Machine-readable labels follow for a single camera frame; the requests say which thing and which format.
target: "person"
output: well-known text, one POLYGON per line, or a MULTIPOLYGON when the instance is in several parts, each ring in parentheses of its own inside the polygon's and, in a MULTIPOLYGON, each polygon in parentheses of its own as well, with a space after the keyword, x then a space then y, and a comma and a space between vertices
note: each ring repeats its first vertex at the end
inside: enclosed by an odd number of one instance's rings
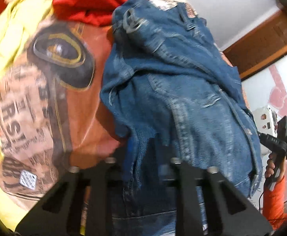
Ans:
MULTIPOLYGON (((265 178, 270 177, 274 174, 275 164, 272 161, 273 155, 269 155, 269 160, 267 161, 265 178)), ((287 220, 287 213, 284 209, 284 197, 285 197, 285 171, 286 162, 285 160, 280 166, 280 174, 277 178, 277 183, 273 191, 264 187, 264 197, 263 197, 263 216, 272 225, 273 229, 278 229, 284 221, 287 220)))

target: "yellow garment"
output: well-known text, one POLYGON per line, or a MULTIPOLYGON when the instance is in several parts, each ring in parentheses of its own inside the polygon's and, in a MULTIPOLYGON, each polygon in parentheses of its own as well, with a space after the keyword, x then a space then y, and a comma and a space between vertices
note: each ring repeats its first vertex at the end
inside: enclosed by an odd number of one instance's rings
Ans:
POLYGON ((26 213, 27 211, 13 203, 8 195, 0 188, 0 220, 5 226, 14 231, 26 213))
POLYGON ((0 79, 51 10, 52 0, 14 0, 0 15, 0 79))

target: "wooden beam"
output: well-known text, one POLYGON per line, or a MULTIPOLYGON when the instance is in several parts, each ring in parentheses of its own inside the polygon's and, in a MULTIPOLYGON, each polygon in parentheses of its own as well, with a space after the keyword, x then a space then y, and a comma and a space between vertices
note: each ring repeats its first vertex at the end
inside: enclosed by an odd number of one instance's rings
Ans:
POLYGON ((268 58, 264 59, 263 61, 259 62, 255 66, 251 67, 250 69, 246 70, 245 72, 240 74, 241 80, 247 79, 252 74, 257 73, 258 71, 270 66, 278 59, 282 58, 284 55, 287 54, 287 45, 275 52, 273 55, 269 56, 268 58))
POLYGON ((230 52, 232 49, 234 49, 235 47, 237 47, 238 45, 240 45, 242 42, 245 42, 247 40, 247 38, 251 37, 252 35, 256 34, 256 32, 258 32, 260 29, 264 28, 265 26, 267 26, 269 23, 273 22, 276 18, 280 17, 283 15, 283 11, 279 10, 277 11, 274 15, 272 15, 270 18, 268 18, 267 20, 265 20, 264 22, 262 22, 261 24, 259 24, 257 27, 255 27, 253 30, 249 31, 246 35, 244 35, 242 38, 240 38, 239 40, 237 40, 234 44, 232 44, 231 46, 229 46, 228 48, 226 48, 223 53, 226 54, 228 52, 230 52))

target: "orange sleeve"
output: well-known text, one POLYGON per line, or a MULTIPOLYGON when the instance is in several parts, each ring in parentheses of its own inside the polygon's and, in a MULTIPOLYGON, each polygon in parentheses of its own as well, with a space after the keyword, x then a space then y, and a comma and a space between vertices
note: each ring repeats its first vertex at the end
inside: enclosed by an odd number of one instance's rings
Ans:
POLYGON ((264 188, 263 216, 267 218, 274 230, 287 219, 284 210, 285 183, 286 180, 283 177, 280 182, 277 182, 272 192, 264 188))

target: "jeans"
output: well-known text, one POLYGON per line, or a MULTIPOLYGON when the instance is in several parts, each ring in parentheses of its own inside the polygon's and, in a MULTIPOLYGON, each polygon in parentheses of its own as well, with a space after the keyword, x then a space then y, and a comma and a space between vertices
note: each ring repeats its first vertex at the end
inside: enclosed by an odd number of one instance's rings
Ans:
POLYGON ((115 234, 175 230, 175 189, 160 182, 171 157, 217 166, 252 196, 262 174, 256 126, 237 69, 223 61, 202 20, 188 18, 182 3, 161 11, 128 0, 114 11, 113 33, 100 97, 116 134, 129 136, 125 183, 112 193, 115 234))

